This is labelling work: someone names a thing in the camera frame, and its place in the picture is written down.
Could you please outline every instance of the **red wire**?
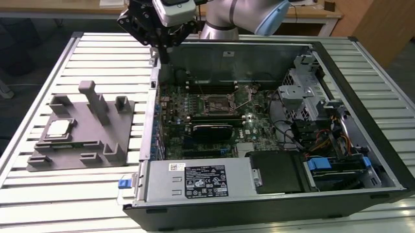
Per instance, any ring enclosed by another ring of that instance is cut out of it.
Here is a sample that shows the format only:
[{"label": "red wire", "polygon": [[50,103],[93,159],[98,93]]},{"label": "red wire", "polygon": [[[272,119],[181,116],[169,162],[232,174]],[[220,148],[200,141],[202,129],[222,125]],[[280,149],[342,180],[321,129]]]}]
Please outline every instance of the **red wire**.
[{"label": "red wire", "polygon": [[329,130],[320,130],[320,131],[317,132],[317,135],[316,135],[316,142],[318,141],[318,135],[320,135],[320,133],[326,132],[326,131],[329,131]]}]

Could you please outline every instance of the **warning label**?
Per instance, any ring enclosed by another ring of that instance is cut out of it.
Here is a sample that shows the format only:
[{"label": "warning label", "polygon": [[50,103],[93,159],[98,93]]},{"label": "warning label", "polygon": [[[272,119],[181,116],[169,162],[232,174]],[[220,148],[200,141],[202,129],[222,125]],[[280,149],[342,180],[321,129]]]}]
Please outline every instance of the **warning label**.
[{"label": "warning label", "polygon": [[188,166],[184,168],[185,197],[214,198],[228,196],[225,166]]}]

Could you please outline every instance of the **gray floor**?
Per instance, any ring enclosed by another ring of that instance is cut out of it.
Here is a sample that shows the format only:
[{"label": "gray floor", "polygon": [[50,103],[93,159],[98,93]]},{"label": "gray floor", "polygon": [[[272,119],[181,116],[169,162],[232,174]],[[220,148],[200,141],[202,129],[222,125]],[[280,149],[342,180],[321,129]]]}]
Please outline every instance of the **gray floor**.
[{"label": "gray floor", "polygon": [[[20,121],[29,109],[48,74],[54,66],[60,53],[66,45],[72,32],[122,32],[114,20],[64,20],[64,27],[57,28],[52,19],[33,19],[42,45],[30,49],[29,54],[36,63],[36,70],[20,77],[9,77],[0,70],[0,77],[14,91],[14,98],[0,99],[0,155],[12,137]],[[415,43],[408,43],[401,54],[387,70],[393,80],[415,101]]]}]

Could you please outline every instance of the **black cable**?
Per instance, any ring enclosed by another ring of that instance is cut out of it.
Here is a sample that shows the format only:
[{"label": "black cable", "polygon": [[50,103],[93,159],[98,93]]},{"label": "black cable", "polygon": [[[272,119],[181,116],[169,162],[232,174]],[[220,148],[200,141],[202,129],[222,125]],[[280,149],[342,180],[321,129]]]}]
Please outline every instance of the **black cable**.
[{"label": "black cable", "polygon": [[268,102],[268,115],[270,115],[270,114],[269,114],[269,113],[270,113],[270,103],[272,103],[272,101],[273,101],[273,97],[274,97],[276,92],[277,92],[277,90],[274,90],[274,92],[272,93],[272,95],[270,95],[270,100],[269,100],[269,102]]},{"label": "black cable", "polygon": [[289,4],[293,7],[293,12],[296,13],[296,23],[298,21],[298,16],[297,16],[297,7],[292,4]]}]

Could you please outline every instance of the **blue latch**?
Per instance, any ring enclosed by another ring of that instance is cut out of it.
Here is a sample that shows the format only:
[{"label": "blue latch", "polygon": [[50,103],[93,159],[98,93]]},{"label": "blue latch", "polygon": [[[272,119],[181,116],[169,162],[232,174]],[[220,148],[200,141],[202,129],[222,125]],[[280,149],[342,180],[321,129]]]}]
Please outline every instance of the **blue latch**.
[{"label": "blue latch", "polygon": [[369,167],[370,166],[370,162],[369,162],[369,159],[368,159],[368,157],[362,157],[362,163],[364,163],[364,166],[365,167]]},{"label": "blue latch", "polygon": [[306,161],[309,170],[330,169],[330,164],[326,158],[312,158]]},{"label": "blue latch", "polygon": [[126,189],[126,188],[132,188],[132,180],[130,179],[124,179],[124,180],[118,180],[117,181],[117,188],[118,189]]}]

